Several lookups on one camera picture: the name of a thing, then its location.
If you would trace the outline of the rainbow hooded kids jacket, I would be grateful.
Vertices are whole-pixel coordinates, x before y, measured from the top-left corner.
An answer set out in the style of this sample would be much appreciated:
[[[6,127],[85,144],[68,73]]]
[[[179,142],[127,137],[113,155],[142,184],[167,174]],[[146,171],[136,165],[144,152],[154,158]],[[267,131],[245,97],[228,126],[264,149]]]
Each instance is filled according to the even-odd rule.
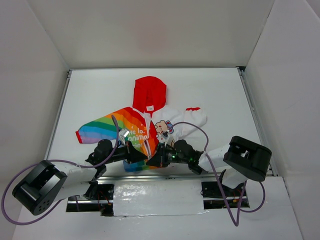
[[[167,86],[155,76],[135,81],[132,106],[121,108],[90,121],[76,131],[80,144],[95,144],[100,140],[115,140],[117,131],[128,129],[126,138],[133,147],[148,158],[155,155],[159,144],[164,144],[162,133],[172,134],[174,143],[196,131],[207,122],[200,107],[189,107],[184,112],[166,104]]]

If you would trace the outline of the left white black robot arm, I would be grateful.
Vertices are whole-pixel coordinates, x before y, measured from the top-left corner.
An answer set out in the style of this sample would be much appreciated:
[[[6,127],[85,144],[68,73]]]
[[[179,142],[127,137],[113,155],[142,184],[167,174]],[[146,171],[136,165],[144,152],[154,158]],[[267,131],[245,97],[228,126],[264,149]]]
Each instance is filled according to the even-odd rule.
[[[103,139],[89,154],[84,166],[74,162],[42,160],[13,188],[12,195],[34,216],[38,216],[54,202],[74,195],[82,195],[88,200],[95,198],[98,194],[97,179],[106,172],[107,164],[119,161],[134,164],[147,158],[130,141],[119,147]]]

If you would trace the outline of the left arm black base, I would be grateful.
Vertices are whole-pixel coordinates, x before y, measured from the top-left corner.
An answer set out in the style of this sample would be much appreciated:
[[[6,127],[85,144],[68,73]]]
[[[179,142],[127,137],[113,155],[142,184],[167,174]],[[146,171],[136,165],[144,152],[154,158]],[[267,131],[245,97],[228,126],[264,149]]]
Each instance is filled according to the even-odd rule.
[[[114,184],[93,184],[83,195],[87,203],[87,208],[91,212],[99,212],[104,217],[114,215]]]

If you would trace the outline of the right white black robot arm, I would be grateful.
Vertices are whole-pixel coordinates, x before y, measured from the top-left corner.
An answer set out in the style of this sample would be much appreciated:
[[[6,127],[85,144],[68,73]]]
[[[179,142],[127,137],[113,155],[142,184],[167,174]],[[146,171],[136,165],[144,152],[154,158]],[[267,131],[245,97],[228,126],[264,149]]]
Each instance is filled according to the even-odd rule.
[[[233,136],[229,144],[211,150],[195,150],[185,140],[173,146],[159,144],[148,166],[165,168],[171,163],[186,164],[195,174],[212,173],[213,168],[223,168],[217,184],[218,192],[230,195],[247,180],[263,182],[266,179],[272,151],[240,136]]]

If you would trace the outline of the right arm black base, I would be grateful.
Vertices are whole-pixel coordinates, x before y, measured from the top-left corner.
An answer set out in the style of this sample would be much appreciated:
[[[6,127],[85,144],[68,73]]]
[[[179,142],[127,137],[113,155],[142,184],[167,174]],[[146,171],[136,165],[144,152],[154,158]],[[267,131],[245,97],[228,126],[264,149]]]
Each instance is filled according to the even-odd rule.
[[[244,184],[239,184],[236,188],[232,189],[222,185],[225,197],[229,203],[237,203],[239,201]],[[204,203],[219,203],[223,204],[224,199],[216,181],[203,181],[201,183],[202,190],[200,194],[203,197]]]

